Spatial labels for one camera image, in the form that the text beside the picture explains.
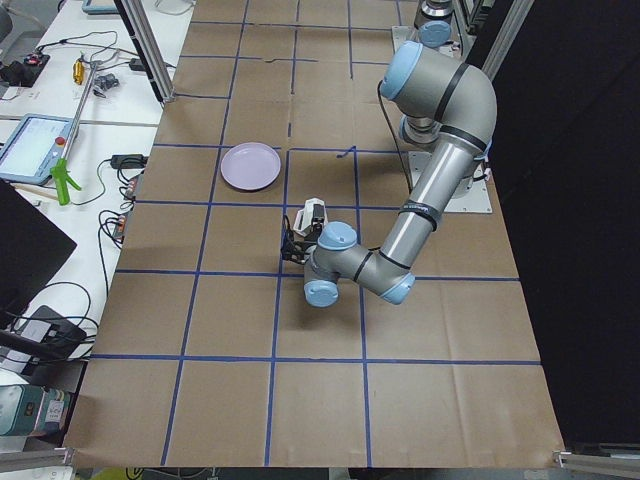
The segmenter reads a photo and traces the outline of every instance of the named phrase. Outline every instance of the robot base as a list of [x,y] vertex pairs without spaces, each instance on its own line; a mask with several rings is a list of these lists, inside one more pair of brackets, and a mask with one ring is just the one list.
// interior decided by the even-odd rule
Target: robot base
[[[409,167],[411,168],[411,180],[415,185],[418,177],[431,160],[429,152],[409,152]],[[482,175],[480,167],[475,171],[474,176]],[[487,184],[484,180],[474,182],[471,190],[459,198],[452,198],[444,209],[446,213],[492,213],[491,201]]]

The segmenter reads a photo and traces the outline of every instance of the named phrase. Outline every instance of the yellow tool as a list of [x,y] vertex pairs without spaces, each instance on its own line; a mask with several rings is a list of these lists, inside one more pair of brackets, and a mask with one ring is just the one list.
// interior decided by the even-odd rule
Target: yellow tool
[[78,85],[82,85],[84,81],[84,64],[81,59],[76,60],[73,64],[73,81]]

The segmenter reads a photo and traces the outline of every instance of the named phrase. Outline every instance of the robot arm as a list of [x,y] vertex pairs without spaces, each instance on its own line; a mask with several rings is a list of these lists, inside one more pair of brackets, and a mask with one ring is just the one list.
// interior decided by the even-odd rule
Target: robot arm
[[477,68],[418,43],[406,42],[398,49],[380,91],[411,120],[403,122],[404,129],[420,128],[425,123],[421,119],[440,123],[438,140],[379,252],[359,245],[355,230],[345,223],[330,222],[322,230],[304,267],[305,296],[316,307],[337,301],[340,277],[390,303],[402,303],[415,281],[411,266],[440,226],[444,208],[474,167],[474,157],[493,135],[496,98],[489,79]]

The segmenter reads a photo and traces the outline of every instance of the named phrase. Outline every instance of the gray cylinder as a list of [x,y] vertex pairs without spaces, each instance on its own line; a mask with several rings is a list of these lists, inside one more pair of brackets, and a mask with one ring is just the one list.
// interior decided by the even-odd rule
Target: gray cylinder
[[413,26],[419,29],[432,20],[442,20],[451,23],[453,16],[453,2],[451,0],[421,0],[413,20]]

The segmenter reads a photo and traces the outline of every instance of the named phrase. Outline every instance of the electronic device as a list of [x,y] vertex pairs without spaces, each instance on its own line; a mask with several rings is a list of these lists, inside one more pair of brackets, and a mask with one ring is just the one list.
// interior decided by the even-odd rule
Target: electronic device
[[82,11],[87,15],[109,15],[117,14],[113,0],[84,0],[82,2]]
[[42,185],[71,132],[71,119],[27,114],[0,151],[0,179]]
[[0,331],[0,367],[32,375],[39,360],[65,360],[85,338],[82,328],[42,305],[15,333]]
[[33,87],[51,57],[42,53],[30,53],[22,62],[17,60],[9,65],[0,62],[0,78],[10,87]]
[[0,180],[0,329],[49,282],[76,243]]
[[36,385],[0,387],[0,436],[42,436],[66,425],[71,394]]

